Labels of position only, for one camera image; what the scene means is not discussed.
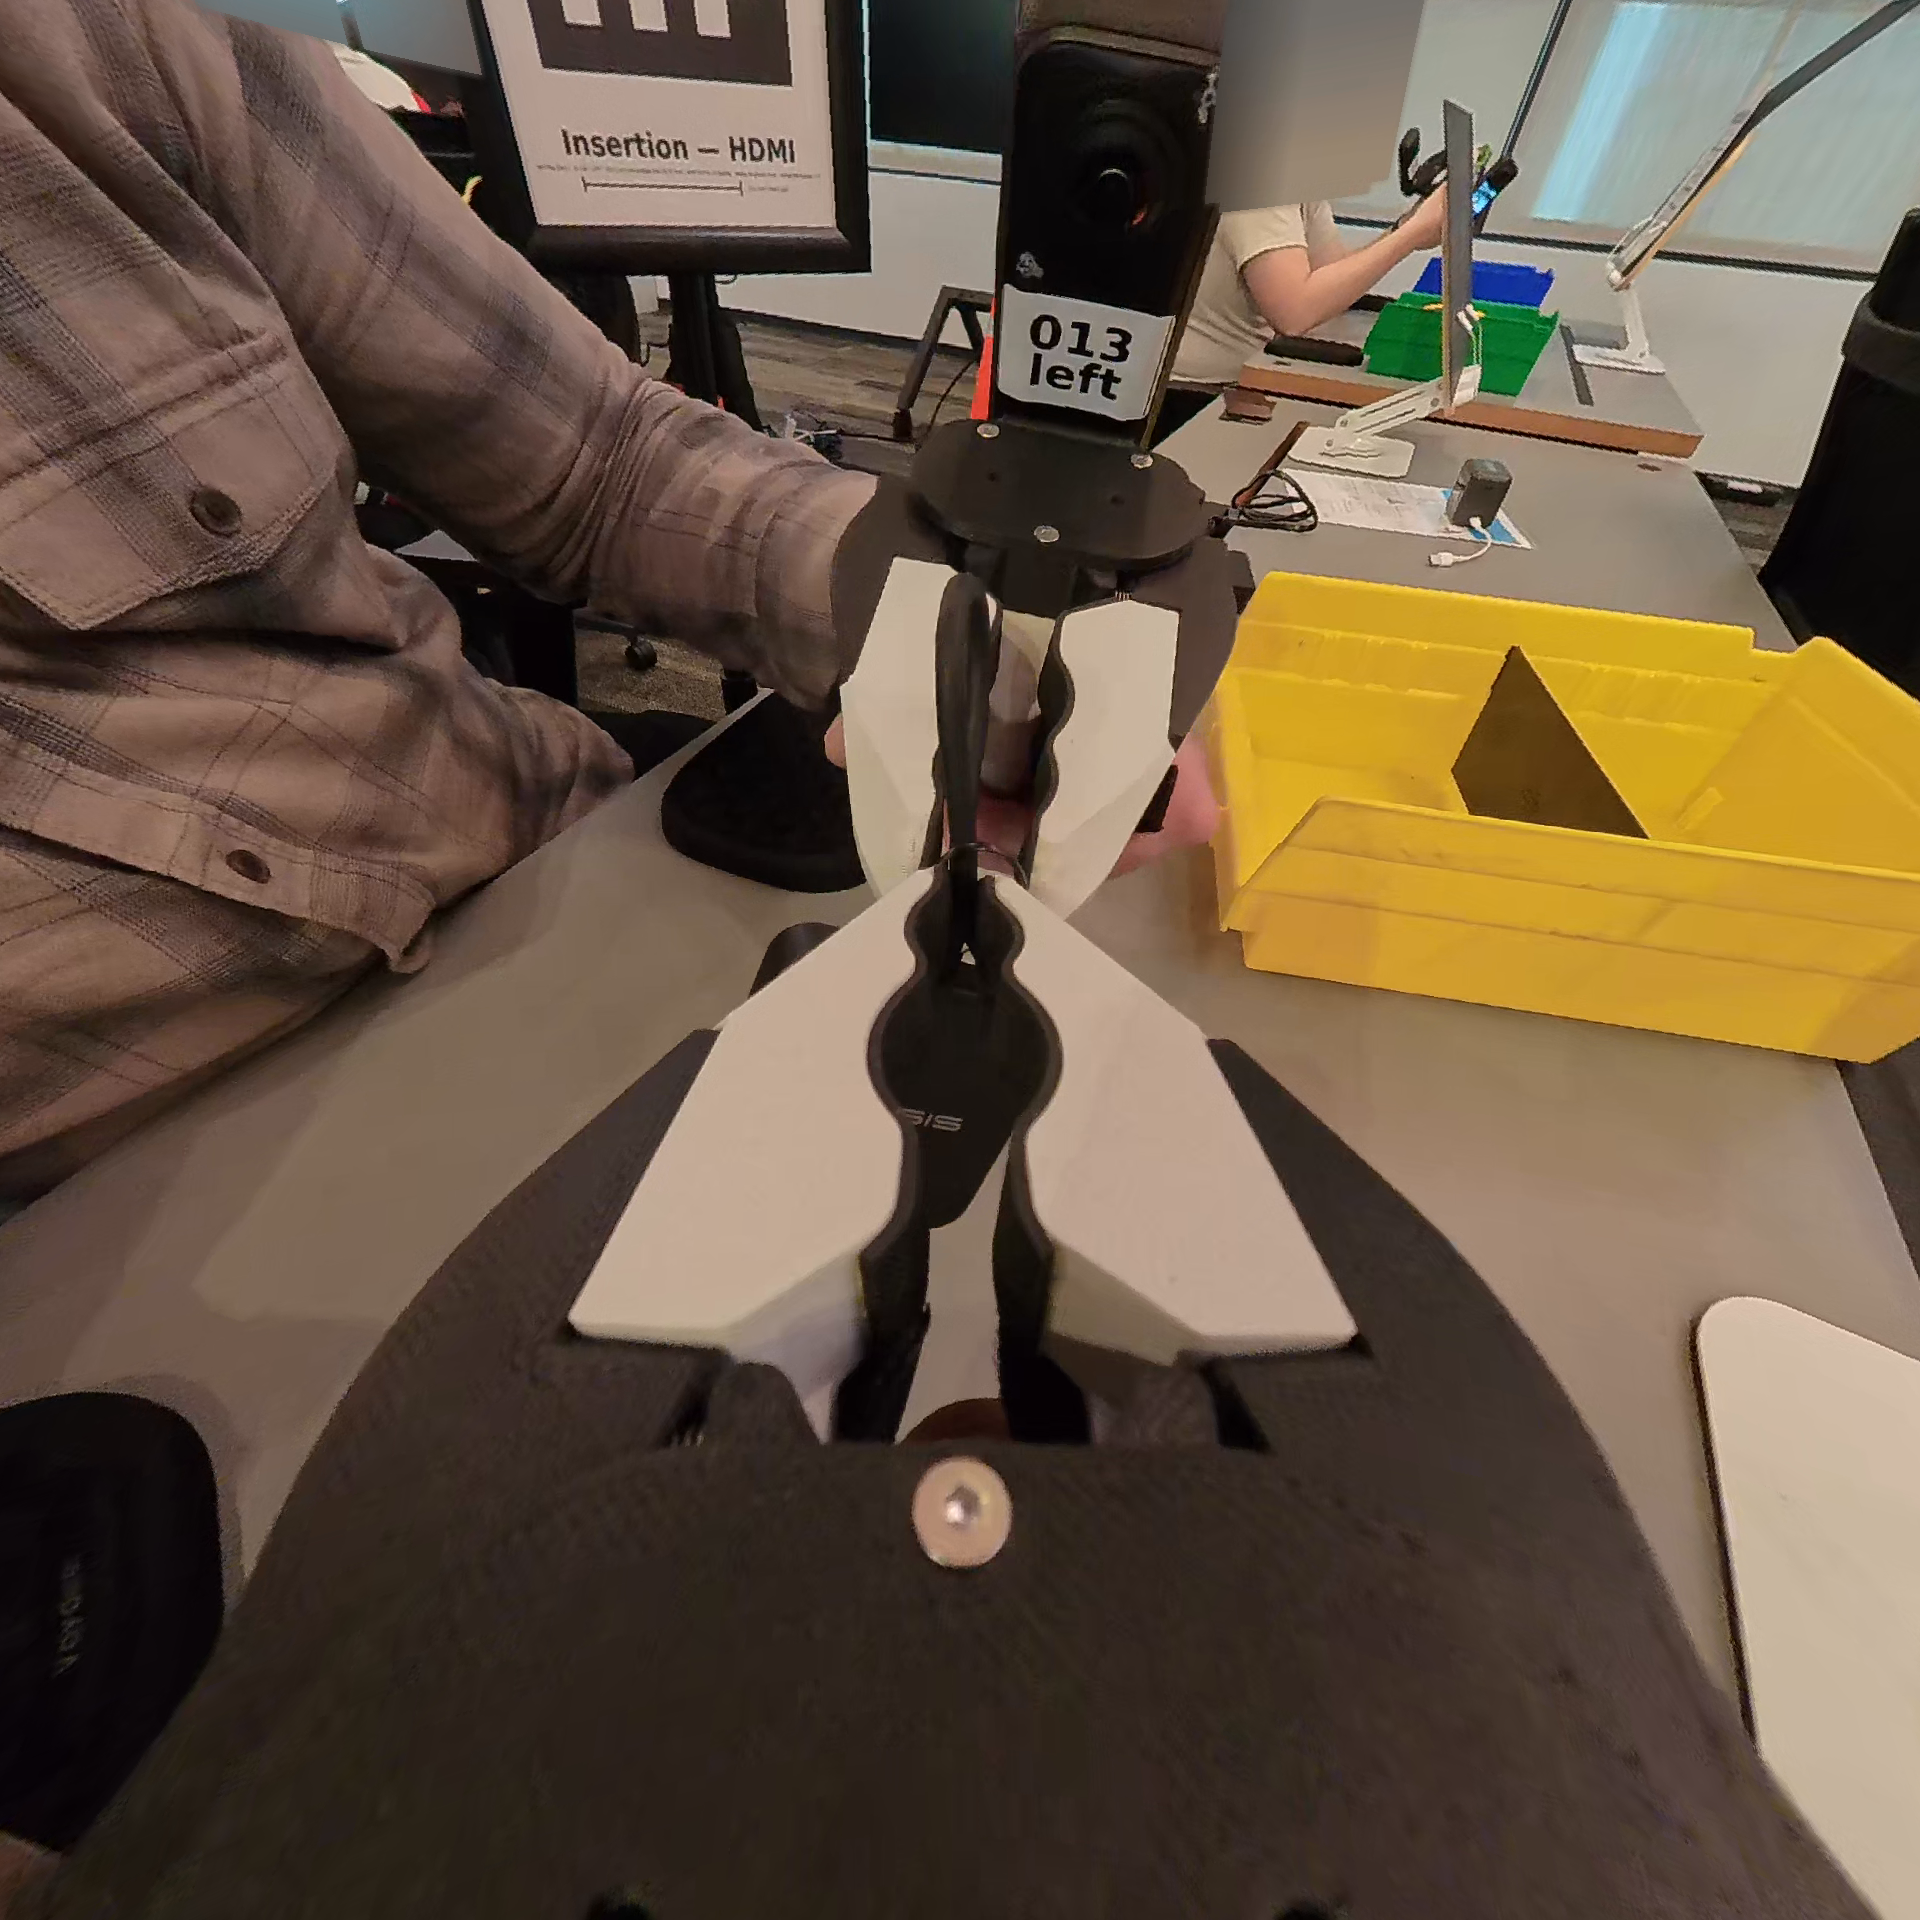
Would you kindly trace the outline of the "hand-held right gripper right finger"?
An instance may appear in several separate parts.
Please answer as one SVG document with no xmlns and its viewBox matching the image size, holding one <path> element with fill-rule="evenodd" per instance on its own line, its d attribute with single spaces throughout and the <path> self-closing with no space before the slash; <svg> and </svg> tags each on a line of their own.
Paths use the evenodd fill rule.
<svg viewBox="0 0 1920 1920">
<path fill-rule="evenodd" d="M 1086 1435 L 1182 1362 L 1323 1354 L 1356 1319 L 1197 1024 L 1016 883 L 1002 984 L 1038 1019 L 992 1235 L 1014 1435 Z"/>
</svg>

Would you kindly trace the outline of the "yellow plastic bin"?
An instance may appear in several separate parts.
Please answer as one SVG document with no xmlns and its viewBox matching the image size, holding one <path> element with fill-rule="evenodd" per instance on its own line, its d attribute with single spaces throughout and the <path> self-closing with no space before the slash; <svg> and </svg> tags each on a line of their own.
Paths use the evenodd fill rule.
<svg viewBox="0 0 1920 1920">
<path fill-rule="evenodd" d="M 1915 697 L 1832 640 L 1272 571 L 1203 722 L 1261 971 L 1871 1064 L 1918 1034 Z"/>
</svg>

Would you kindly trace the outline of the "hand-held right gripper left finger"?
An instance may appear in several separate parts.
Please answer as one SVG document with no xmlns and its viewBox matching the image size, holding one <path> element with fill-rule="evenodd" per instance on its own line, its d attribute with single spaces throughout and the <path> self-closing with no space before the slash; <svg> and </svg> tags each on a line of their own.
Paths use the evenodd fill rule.
<svg viewBox="0 0 1920 1920">
<path fill-rule="evenodd" d="M 917 1150 L 871 1034 L 911 981 L 908 876 L 747 996 L 567 1309 L 572 1331 L 774 1367 L 820 1435 L 891 1435 L 889 1355 L 924 1331 Z"/>
</svg>

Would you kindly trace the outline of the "black office chair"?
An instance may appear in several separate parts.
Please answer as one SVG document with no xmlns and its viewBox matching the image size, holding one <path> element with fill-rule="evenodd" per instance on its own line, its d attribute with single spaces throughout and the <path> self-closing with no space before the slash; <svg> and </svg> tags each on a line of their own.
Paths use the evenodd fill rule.
<svg viewBox="0 0 1920 1920">
<path fill-rule="evenodd" d="M 1918 210 L 1840 341 L 1833 392 L 1758 571 L 1798 642 L 1825 638 L 1918 692 Z"/>
</svg>

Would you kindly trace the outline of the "small blue bin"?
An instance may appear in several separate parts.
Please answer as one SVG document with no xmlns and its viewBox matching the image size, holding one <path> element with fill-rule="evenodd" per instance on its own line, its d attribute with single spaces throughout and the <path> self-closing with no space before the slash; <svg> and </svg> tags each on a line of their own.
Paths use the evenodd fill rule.
<svg viewBox="0 0 1920 1920">
<path fill-rule="evenodd" d="M 1553 287 L 1553 271 L 1522 260 L 1476 254 L 1470 271 L 1470 299 L 1478 308 L 1513 305 L 1540 310 Z M 1411 293 L 1438 299 L 1443 292 L 1443 255 L 1431 254 L 1410 287 Z"/>
</svg>

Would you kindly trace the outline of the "person's left hand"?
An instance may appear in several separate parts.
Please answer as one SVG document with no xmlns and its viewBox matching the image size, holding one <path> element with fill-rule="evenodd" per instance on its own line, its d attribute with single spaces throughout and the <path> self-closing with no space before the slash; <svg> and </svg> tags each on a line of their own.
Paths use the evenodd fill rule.
<svg viewBox="0 0 1920 1920">
<path fill-rule="evenodd" d="M 1114 876 L 1125 876 L 1177 854 L 1203 849 L 1219 824 L 1221 808 L 1211 781 L 1211 763 L 1202 731 L 1187 731 L 1167 768 L 1169 787 L 1156 830 L 1138 830 L 1120 851 Z"/>
</svg>

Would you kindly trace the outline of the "person's torso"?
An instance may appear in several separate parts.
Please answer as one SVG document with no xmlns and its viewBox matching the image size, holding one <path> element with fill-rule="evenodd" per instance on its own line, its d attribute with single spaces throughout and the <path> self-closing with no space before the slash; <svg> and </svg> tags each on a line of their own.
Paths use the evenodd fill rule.
<svg viewBox="0 0 1920 1920">
<path fill-rule="evenodd" d="M 6 1197 L 419 965 L 631 778 L 358 527 L 248 247 L 312 177 L 249 101 L 322 59 L 359 92 L 191 3 L 3 3 Z"/>
</svg>

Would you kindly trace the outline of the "person's left forearm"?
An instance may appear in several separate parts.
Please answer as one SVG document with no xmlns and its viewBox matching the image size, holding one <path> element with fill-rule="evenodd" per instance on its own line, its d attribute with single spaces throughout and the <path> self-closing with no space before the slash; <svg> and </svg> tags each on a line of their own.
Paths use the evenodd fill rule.
<svg viewBox="0 0 1920 1920">
<path fill-rule="evenodd" d="M 550 598 L 823 708 L 877 484 L 643 373 L 327 59 L 249 109 L 271 184 L 310 179 L 248 247 L 361 471 Z"/>
</svg>

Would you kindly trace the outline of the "black and white tag board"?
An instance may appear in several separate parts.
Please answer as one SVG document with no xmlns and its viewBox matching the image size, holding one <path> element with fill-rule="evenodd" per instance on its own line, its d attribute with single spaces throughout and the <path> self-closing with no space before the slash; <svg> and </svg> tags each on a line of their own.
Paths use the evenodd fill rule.
<svg viewBox="0 0 1920 1920">
<path fill-rule="evenodd" d="M 541 267 L 871 264 L 859 1 L 469 1 L 461 86 L 498 232 Z"/>
</svg>

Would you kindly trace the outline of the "green plastic bin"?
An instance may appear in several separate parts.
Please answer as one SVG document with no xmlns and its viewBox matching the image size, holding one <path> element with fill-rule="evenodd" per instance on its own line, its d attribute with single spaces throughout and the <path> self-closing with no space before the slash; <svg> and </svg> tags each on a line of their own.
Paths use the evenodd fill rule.
<svg viewBox="0 0 1920 1920">
<path fill-rule="evenodd" d="M 1537 305 L 1476 299 L 1467 318 L 1448 319 L 1439 293 L 1406 289 L 1386 303 L 1362 341 L 1362 366 L 1380 375 L 1430 382 L 1452 370 L 1478 370 L 1478 394 L 1518 397 L 1542 354 L 1556 341 L 1560 315 Z"/>
</svg>

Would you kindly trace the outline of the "black round pad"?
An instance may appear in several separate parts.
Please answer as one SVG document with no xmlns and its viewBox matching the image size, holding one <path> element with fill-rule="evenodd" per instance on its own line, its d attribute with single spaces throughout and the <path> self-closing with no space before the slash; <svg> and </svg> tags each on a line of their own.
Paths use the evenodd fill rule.
<svg viewBox="0 0 1920 1920">
<path fill-rule="evenodd" d="M 2 1412 L 2 1825 L 69 1848 L 201 1674 L 226 1611 L 218 1478 L 132 1394 Z"/>
</svg>

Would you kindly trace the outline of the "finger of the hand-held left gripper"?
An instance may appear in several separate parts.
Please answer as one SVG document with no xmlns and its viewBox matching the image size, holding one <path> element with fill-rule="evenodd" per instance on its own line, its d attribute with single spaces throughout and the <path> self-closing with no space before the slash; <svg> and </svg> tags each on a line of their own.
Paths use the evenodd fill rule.
<svg viewBox="0 0 1920 1920">
<path fill-rule="evenodd" d="M 893 559 L 839 722 L 854 842 L 876 897 L 976 842 L 977 577 Z"/>
<path fill-rule="evenodd" d="M 1071 918 L 1156 831 L 1172 786 L 1180 615 L 1133 596 L 1005 611 L 1005 766 L 1029 750 L 1024 885 Z"/>
</svg>

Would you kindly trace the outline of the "white stand base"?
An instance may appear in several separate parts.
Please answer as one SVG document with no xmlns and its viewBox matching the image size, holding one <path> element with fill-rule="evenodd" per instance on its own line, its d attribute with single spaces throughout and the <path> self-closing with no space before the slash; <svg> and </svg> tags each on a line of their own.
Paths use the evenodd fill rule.
<svg viewBox="0 0 1920 1920">
<path fill-rule="evenodd" d="M 1918 1914 L 1918 1362 L 1761 1298 L 1692 1331 L 1751 1739 L 1878 1916 Z"/>
</svg>

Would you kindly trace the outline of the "black adapter with thin cable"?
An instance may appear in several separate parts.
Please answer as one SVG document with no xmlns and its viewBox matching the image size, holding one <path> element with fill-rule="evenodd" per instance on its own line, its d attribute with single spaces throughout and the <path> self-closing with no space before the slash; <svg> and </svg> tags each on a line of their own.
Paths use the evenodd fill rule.
<svg viewBox="0 0 1920 1920">
<path fill-rule="evenodd" d="M 906 984 L 876 1018 L 870 1068 L 903 1138 L 911 1222 L 945 1227 L 1058 1080 L 1058 1028 L 1020 981 L 1026 933 L 972 851 L 925 872 Z"/>
</svg>

